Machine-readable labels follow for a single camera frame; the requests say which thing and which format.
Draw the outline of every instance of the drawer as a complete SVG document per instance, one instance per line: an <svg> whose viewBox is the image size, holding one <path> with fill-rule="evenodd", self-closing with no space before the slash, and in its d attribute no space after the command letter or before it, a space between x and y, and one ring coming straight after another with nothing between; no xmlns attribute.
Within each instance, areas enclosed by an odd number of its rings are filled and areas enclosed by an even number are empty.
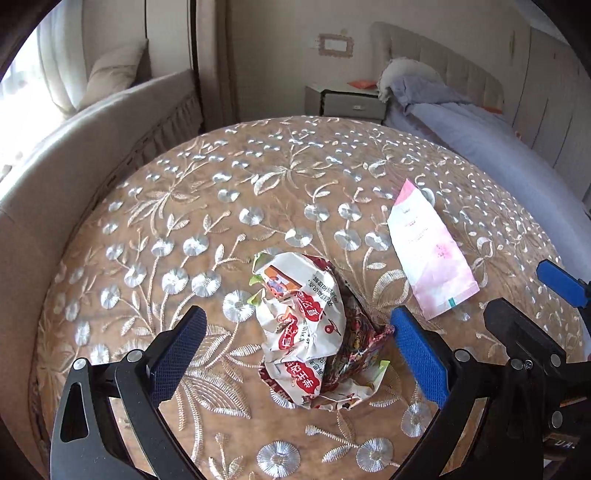
<svg viewBox="0 0 591 480"><path fill-rule="evenodd" d="M324 94L325 116L348 116L350 118L373 118L382 120L386 104L376 97L329 92Z"/></svg>

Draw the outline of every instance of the white curtain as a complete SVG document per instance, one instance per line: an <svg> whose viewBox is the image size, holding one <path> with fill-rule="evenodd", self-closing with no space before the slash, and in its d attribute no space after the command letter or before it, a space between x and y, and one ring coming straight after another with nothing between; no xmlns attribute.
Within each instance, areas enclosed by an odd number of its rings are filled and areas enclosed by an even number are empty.
<svg viewBox="0 0 591 480"><path fill-rule="evenodd" d="M88 84L82 44L83 0L62 0L37 28L41 68L56 106L73 115Z"/></svg>
<svg viewBox="0 0 591 480"><path fill-rule="evenodd" d="M0 82L0 180L69 116L86 92L82 0L39 24Z"/></svg>
<svg viewBox="0 0 591 480"><path fill-rule="evenodd" d="M0 179L63 121L43 78L35 30L0 83Z"/></svg>

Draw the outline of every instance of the blue gripper pad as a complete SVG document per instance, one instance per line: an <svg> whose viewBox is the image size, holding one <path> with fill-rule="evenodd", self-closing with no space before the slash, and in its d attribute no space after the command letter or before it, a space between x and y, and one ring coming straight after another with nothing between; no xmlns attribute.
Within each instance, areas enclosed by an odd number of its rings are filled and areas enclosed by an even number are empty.
<svg viewBox="0 0 591 480"><path fill-rule="evenodd" d="M550 260L542 260L535 271L538 279L575 308L587 306L587 288Z"/></svg>
<svg viewBox="0 0 591 480"><path fill-rule="evenodd" d="M439 408L443 408L449 397L447 369L424 337L426 332L406 307L392 310L390 324L395 328L396 344L423 394L428 400L437 403Z"/></svg>
<svg viewBox="0 0 591 480"><path fill-rule="evenodd" d="M178 387L195 352L201 345L207 329L207 316L200 307L191 307L173 330L176 338L151 371L152 391L150 400L158 407L160 402L170 400Z"/></svg>

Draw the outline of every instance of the metal screw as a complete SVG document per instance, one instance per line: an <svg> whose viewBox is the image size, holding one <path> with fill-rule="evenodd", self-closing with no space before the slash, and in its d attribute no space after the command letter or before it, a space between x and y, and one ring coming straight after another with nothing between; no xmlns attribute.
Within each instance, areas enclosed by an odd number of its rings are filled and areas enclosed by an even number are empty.
<svg viewBox="0 0 591 480"><path fill-rule="evenodd" d="M511 366L513 368L515 368L515 370L521 370L521 369L523 369L523 362L521 360L519 360L518 358L512 358L511 359Z"/></svg>
<svg viewBox="0 0 591 480"><path fill-rule="evenodd" d="M562 414L558 410L552 414L551 422L555 429L559 429L562 426Z"/></svg>
<svg viewBox="0 0 591 480"><path fill-rule="evenodd" d="M81 370L86 366L86 360L79 358L74 362L74 370Z"/></svg>
<svg viewBox="0 0 591 480"><path fill-rule="evenodd" d="M558 355L556 355L555 353L550 355L550 361L552 362L552 365L554 365L556 368L558 368L560 366L560 364L562 363L560 361L560 357Z"/></svg>
<svg viewBox="0 0 591 480"><path fill-rule="evenodd" d="M454 355L458 362L468 362L471 358L470 353L468 353L465 350L456 350L456 353Z"/></svg>
<svg viewBox="0 0 591 480"><path fill-rule="evenodd" d="M127 361L134 363L138 360L141 360L143 356L144 353L142 352L142 350L132 350L127 354Z"/></svg>

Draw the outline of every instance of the nightstand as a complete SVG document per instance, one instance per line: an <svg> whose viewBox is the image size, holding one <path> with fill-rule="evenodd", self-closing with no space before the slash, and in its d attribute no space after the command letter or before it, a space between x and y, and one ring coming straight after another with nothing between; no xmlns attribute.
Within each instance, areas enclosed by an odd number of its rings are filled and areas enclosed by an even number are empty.
<svg viewBox="0 0 591 480"><path fill-rule="evenodd" d="M351 85L312 84L306 86L306 115L341 116L381 124L386 104L378 99L378 91L360 90Z"/></svg>

